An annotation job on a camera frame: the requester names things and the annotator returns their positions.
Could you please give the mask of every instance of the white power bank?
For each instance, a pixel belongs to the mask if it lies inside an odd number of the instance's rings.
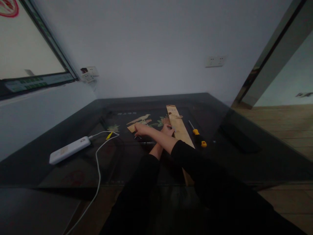
[[[90,145],[90,140],[87,136],[79,140],[76,140],[75,142],[69,145],[66,145],[65,147],[51,153],[49,163],[52,165],[55,165],[89,145]]]

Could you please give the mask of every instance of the black table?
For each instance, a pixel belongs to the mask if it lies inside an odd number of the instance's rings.
[[[60,192],[95,189],[98,184],[95,152],[105,141],[106,133],[93,139],[91,146],[57,165],[49,164],[49,156],[79,138],[108,128],[118,130],[120,136],[109,141],[98,153],[101,185],[124,185],[140,158],[155,144],[147,136],[134,139],[127,123],[150,114],[148,119],[152,121],[148,124],[154,124],[153,127],[160,130],[159,123],[167,115],[167,104],[176,105],[190,136],[192,129],[188,120],[208,143],[205,149],[194,143],[195,147],[243,182],[268,187],[288,181],[313,180],[313,163],[304,156],[211,95],[199,93],[95,100],[0,162],[0,187]],[[261,151],[244,153],[220,128],[225,124],[238,128]],[[184,185],[181,167],[165,152],[161,163],[159,185]]]

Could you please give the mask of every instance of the charging cable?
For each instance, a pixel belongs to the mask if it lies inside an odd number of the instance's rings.
[[[101,148],[103,145],[105,145],[106,142],[108,142],[108,141],[111,140],[111,139],[114,139],[114,138],[118,137],[119,134],[117,134],[117,133],[115,133],[115,132],[111,132],[111,131],[102,131],[102,132],[99,132],[98,134],[91,135],[91,136],[88,137],[89,139],[91,139],[91,138],[95,137],[96,135],[99,135],[99,134],[104,133],[104,132],[114,133],[114,134],[116,134],[116,136],[110,138],[110,135],[108,135],[108,138],[109,138],[109,139],[108,139],[107,141],[105,141],[105,142],[98,148],[98,150],[96,151],[96,161],[97,161],[98,173],[99,173],[99,183],[98,183],[98,188],[97,188],[96,194],[95,194],[94,198],[91,200],[91,202],[89,203],[89,205],[88,205],[88,207],[86,208],[86,210],[84,211],[84,213],[80,216],[79,220],[77,220],[77,222],[76,222],[76,223],[74,224],[74,226],[66,233],[66,235],[69,235],[69,234],[73,231],[73,229],[75,228],[75,226],[80,222],[80,220],[81,220],[82,217],[85,215],[86,211],[89,209],[90,205],[94,202],[94,200],[96,199],[96,197],[97,197],[97,195],[98,195],[98,192],[99,192],[99,189],[100,189],[100,183],[101,183],[101,173],[100,173],[100,167],[99,167],[99,161],[98,161],[98,155],[97,155],[97,154],[98,154],[98,151],[100,150],[100,148]]]

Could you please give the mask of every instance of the black sleeve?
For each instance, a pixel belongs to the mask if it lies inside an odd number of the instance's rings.
[[[149,223],[149,195],[157,183],[160,162],[153,155],[141,158],[99,234],[143,234]]]
[[[183,141],[175,144],[171,156],[194,180],[201,202],[214,212],[225,227],[241,231],[279,228],[280,231],[304,234],[276,213],[273,206],[256,191],[230,176],[215,162],[204,159],[200,152]]]

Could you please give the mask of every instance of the wall socket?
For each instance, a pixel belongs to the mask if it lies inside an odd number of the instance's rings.
[[[88,73],[90,73],[90,75],[92,75],[94,77],[99,76],[98,70],[95,66],[88,66],[86,68],[88,70]]]
[[[95,80],[94,76],[91,75],[89,72],[82,74],[82,80],[85,82],[92,82]]]
[[[206,68],[222,67],[225,63],[226,56],[209,56]]]

